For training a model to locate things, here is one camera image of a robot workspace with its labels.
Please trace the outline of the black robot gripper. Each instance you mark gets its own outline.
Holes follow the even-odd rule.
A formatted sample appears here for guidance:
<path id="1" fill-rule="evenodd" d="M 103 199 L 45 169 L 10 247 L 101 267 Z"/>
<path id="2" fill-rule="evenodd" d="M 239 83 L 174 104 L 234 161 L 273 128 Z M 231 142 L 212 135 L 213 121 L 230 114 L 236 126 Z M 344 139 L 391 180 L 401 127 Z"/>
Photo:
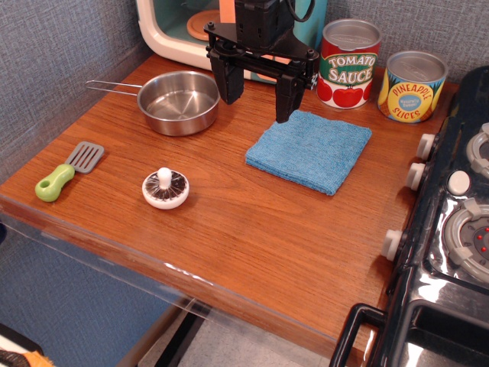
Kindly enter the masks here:
<path id="1" fill-rule="evenodd" d="M 228 105 L 244 91 L 245 71 L 276 82 L 276 121 L 287 122 L 300 107 L 305 89 L 315 86 L 319 54 L 293 34 L 295 21 L 307 21 L 295 1 L 235 1 L 235 23 L 209 22 L 207 57 L 221 99 Z"/>

